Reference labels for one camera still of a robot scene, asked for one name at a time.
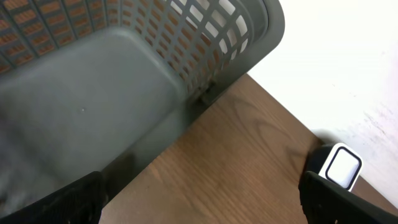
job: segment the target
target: wood grain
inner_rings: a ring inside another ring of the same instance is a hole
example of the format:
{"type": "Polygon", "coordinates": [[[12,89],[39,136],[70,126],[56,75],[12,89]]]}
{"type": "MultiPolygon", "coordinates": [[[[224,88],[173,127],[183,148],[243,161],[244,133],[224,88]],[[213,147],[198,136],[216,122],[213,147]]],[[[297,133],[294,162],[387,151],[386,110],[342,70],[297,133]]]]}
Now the wood grain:
{"type": "MultiPolygon", "coordinates": [[[[320,144],[245,75],[105,207],[101,223],[306,223],[299,177],[320,144]]],[[[394,211],[358,184],[358,195],[394,211]]]]}

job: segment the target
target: brown wooden surface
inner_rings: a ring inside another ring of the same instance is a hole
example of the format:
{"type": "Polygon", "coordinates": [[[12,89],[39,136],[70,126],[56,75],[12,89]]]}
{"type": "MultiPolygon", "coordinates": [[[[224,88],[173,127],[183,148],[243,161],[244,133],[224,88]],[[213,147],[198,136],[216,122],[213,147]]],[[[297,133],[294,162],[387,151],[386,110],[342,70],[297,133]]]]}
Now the brown wooden surface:
{"type": "MultiPolygon", "coordinates": [[[[245,75],[105,207],[101,224],[306,223],[297,187],[320,144],[245,75]]],[[[363,179],[354,193],[398,214],[363,179]]]]}

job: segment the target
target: basket bottom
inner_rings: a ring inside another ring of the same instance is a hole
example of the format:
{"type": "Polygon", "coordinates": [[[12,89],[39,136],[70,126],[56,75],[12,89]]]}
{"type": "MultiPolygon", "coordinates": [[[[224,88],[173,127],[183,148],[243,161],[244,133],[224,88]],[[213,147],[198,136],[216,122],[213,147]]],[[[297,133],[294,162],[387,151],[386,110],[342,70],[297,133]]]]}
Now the basket bottom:
{"type": "Polygon", "coordinates": [[[109,28],[2,77],[0,119],[24,153],[67,184],[134,144],[183,90],[140,37],[109,28]]]}

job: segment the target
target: black object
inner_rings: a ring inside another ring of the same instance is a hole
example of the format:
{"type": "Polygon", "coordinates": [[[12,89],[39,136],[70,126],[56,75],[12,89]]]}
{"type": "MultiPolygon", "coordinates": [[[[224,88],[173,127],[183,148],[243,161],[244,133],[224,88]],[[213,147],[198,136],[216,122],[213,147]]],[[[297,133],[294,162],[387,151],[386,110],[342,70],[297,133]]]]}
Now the black object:
{"type": "Polygon", "coordinates": [[[398,217],[312,171],[303,173],[298,189],[309,224],[398,223],[398,217]]]}
{"type": "Polygon", "coordinates": [[[105,203],[102,174],[92,172],[0,219],[0,224],[97,224],[105,203]]]}

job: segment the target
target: gray plastic basket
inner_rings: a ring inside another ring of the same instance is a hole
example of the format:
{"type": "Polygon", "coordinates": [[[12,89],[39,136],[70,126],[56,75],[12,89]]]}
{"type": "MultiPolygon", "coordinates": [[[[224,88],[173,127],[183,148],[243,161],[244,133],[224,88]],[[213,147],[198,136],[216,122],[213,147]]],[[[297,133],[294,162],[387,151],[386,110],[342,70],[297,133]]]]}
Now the gray plastic basket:
{"type": "Polygon", "coordinates": [[[143,168],[284,33],[277,0],[0,2],[0,118],[61,185],[143,168]]]}

